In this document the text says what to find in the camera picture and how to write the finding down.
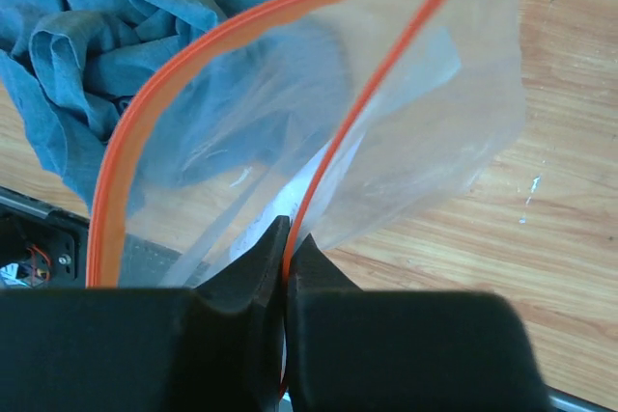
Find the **wooden surface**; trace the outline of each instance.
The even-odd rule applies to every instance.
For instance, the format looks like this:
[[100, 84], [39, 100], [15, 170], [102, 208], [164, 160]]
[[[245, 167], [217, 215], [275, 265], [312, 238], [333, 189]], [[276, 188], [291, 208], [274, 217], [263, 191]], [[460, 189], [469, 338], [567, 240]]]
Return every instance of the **wooden surface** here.
[[[366, 288], [508, 297], [548, 383], [618, 409], [618, 0], [520, 0], [520, 23], [519, 141], [467, 195], [331, 256]], [[86, 214], [1, 88], [0, 113], [0, 185]]]

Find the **screw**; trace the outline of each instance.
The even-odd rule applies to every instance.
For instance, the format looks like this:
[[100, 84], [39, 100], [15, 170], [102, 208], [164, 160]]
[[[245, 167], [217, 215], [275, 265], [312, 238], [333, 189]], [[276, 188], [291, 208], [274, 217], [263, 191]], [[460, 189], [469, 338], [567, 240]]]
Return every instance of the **screw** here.
[[58, 258], [58, 262], [62, 265], [69, 265], [72, 262], [72, 259], [69, 255], [62, 255], [60, 258]]

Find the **red wire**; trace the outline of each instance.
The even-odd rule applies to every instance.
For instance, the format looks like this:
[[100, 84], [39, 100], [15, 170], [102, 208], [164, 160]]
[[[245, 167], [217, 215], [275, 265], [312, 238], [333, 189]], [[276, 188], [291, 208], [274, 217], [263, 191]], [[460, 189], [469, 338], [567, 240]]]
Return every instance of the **red wire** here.
[[[292, 256], [295, 250], [295, 244], [298, 240], [298, 233], [300, 231], [300, 226], [302, 225], [302, 220], [304, 219], [305, 213], [307, 212], [307, 208], [309, 207], [311, 200], [313, 199], [316, 190], [318, 189], [318, 185], [322, 180], [330, 162], [339, 150], [339, 147], [343, 143], [346, 135], [350, 131], [354, 122], [358, 118], [358, 116], [362, 113], [365, 106], [373, 96], [373, 94], [378, 89], [380, 83], [384, 80], [388, 72], [395, 66], [398, 62], [399, 58], [406, 51], [410, 43], [414, 40], [414, 38], [419, 34], [422, 27], [425, 23], [437, 12], [440, 6], [444, 3], [445, 0], [425, 0], [425, 3], [422, 5], [420, 10], [414, 14], [414, 17], [408, 24], [407, 28], [398, 38], [395, 45], [388, 52], [384, 60], [380, 63], [378, 69], [372, 75], [371, 79], [363, 89], [360, 97], [351, 108], [350, 112], [344, 119], [343, 123], [337, 130], [332, 143], [328, 147], [318, 170], [314, 174], [311, 179], [311, 183], [307, 188], [307, 191], [302, 199], [302, 203], [300, 204], [300, 208], [298, 209], [298, 214], [294, 222], [292, 223], [292, 227], [290, 229], [290, 234], [288, 235], [288, 241], [286, 242], [286, 247], [283, 253], [283, 267], [282, 267], [282, 281], [283, 281], [283, 290], [284, 294], [287, 292], [288, 279], [290, 277], [290, 264], [292, 262]], [[279, 388], [280, 395], [283, 397], [283, 394], [287, 390], [287, 382], [286, 382], [286, 374], [284, 373], [283, 379], [281, 381], [281, 385]]]
[[51, 259], [49, 258], [49, 255], [45, 251], [43, 251], [41, 248], [39, 248], [37, 245], [32, 245], [30, 248], [28, 248], [28, 251], [30, 252], [30, 255], [32, 256], [32, 273], [33, 273], [32, 285], [34, 285], [34, 274], [37, 271], [37, 257], [35, 256], [35, 252], [39, 253], [42, 256], [42, 259], [47, 264], [48, 270], [45, 275], [45, 281], [49, 282], [49, 279], [51, 279]]

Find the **clear plastic bag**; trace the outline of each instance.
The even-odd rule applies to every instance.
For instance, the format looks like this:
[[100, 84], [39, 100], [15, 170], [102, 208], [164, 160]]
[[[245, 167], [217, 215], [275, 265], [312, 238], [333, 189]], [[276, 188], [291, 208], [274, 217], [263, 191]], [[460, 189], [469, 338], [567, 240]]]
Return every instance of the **clear plastic bag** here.
[[[270, 4], [189, 46], [131, 103], [99, 175], [90, 285], [199, 285], [274, 217], [295, 219], [427, 0]], [[517, 4], [445, 0], [422, 22], [327, 159], [298, 240], [326, 249], [456, 195], [517, 137]], [[171, 253], [156, 271], [144, 241]]]

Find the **blue cloth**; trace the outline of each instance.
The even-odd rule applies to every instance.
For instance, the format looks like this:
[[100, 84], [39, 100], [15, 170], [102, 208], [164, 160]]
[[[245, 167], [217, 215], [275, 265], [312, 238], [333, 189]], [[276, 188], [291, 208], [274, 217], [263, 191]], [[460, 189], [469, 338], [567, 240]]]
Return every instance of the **blue cloth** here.
[[[42, 166], [90, 208], [105, 145], [139, 88], [190, 42], [265, 1], [0, 0], [0, 77]], [[252, 60], [245, 52], [211, 74], [203, 108], [228, 101], [221, 93]]]

